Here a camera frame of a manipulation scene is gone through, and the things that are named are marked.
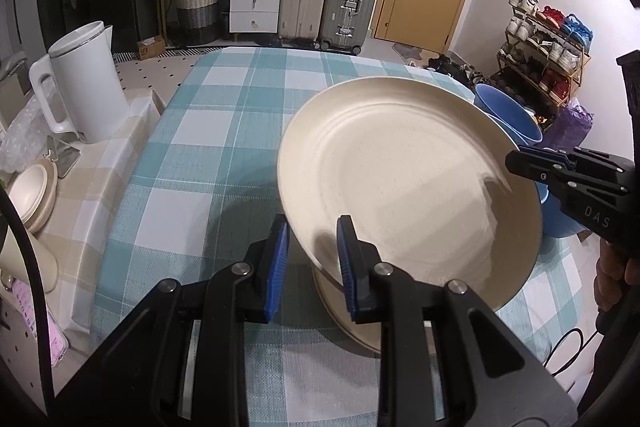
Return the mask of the right hand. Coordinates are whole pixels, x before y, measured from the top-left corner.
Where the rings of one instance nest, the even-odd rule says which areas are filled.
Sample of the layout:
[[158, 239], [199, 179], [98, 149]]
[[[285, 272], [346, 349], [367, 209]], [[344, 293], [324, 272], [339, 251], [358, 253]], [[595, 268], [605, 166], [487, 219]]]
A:
[[600, 239], [600, 254], [593, 282], [594, 300], [602, 311], [608, 311], [622, 298], [623, 283], [639, 284], [639, 261], [624, 259], [614, 245]]

